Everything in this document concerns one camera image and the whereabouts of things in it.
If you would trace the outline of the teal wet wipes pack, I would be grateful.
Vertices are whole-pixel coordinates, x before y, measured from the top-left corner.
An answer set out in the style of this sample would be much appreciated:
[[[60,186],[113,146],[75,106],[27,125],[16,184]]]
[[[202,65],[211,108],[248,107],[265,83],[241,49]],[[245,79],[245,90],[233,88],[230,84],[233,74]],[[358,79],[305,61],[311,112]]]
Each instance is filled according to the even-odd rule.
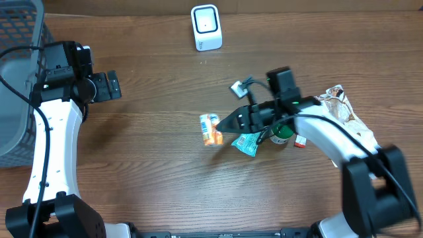
[[[236,147],[244,154],[254,157],[258,148],[257,139],[260,132],[255,134],[241,134],[237,139],[232,142],[232,146]]]

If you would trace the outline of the brown white snack bag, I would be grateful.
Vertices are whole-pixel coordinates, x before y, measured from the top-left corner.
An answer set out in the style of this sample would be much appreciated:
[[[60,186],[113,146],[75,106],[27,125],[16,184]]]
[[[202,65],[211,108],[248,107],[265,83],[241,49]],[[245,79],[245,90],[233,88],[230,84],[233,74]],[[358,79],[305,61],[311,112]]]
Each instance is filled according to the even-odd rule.
[[[352,105],[342,85],[335,85],[325,93],[316,97],[321,103],[317,112],[329,120],[340,124],[349,135],[363,145],[371,153],[376,153],[379,145],[373,132],[355,114]],[[366,156],[358,146],[342,133],[336,126],[324,120],[314,119],[317,123],[317,139],[314,144],[321,149],[336,168],[349,161],[353,157],[363,158]]]

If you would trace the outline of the red snack bar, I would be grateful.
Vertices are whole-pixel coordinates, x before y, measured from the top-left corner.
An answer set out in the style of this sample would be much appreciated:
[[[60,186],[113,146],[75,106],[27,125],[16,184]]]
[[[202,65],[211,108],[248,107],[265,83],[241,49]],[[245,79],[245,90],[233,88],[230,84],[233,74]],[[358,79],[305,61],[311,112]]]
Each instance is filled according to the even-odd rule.
[[[301,135],[296,135],[294,146],[298,148],[305,148],[307,139]]]

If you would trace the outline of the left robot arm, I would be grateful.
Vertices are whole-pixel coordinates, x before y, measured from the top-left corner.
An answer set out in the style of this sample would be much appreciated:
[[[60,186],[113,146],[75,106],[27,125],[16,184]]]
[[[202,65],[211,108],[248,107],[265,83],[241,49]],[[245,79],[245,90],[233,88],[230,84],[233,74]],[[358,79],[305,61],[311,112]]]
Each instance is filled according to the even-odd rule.
[[[6,211],[13,237],[130,237],[126,223],[111,224],[85,203],[77,185],[77,139],[90,103],[122,96],[115,71],[93,73],[92,53],[74,41],[39,48],[46,67],[29,97],[2,84],[29,104],[36,121],[30,181],[22,205]]]

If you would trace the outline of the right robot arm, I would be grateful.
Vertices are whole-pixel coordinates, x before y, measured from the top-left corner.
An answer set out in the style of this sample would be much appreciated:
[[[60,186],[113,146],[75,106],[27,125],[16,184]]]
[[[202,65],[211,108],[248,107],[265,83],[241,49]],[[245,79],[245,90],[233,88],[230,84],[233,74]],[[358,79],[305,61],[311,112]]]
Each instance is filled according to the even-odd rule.
[[[315,97],[303,97],[289,67],[267,72],[263,85],[273,99],[258,104],[247,79],[233,85],[241,106],[218,125],[220,132],[258,133],[262,143],[270,130],[286,125],[313,142],[341,171],[342,212],[311,227],[283,228],[281,237],[376,237],[383,229],[414,218],[422,225],[406,160],[392,145],[379,147],[364,141]]]

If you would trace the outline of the teal orange tissue pack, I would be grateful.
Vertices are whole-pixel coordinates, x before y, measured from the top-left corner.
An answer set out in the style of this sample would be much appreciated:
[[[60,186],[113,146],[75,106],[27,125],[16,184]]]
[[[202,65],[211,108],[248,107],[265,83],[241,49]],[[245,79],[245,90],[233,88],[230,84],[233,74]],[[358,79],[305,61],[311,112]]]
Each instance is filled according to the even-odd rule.
[[[223,135],[217,130],[219,123],[220,119],[216,114],[200,115],[202,138],[205,146],[223,145]]]

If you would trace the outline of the green lid jar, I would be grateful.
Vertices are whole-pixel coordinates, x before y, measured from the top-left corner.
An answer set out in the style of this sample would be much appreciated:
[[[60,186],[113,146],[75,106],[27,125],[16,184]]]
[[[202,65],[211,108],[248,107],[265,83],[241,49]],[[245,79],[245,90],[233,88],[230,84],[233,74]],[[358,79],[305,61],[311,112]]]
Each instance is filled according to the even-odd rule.
[[[272,133],[270,140],[275,144],[285,144],[288,142],[289,138],[292,137],[293,131],[287,125],[278,124],[272,128]]]

